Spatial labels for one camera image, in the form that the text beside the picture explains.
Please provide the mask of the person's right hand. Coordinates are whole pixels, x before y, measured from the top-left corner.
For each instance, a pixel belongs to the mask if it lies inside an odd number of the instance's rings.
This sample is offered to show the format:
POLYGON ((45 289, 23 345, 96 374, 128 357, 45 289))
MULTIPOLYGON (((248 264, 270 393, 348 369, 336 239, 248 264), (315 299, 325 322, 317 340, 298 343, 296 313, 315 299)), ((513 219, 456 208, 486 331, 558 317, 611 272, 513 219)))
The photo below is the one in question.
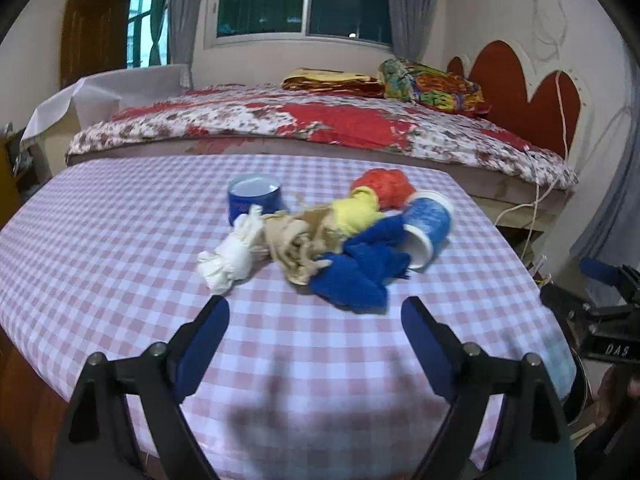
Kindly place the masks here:
POLYGON ((628 366, 613 365, 603 375, 597 392, 596 421, 602 426, 625 398, 638 399, 640 391, 639 375, 628 366))

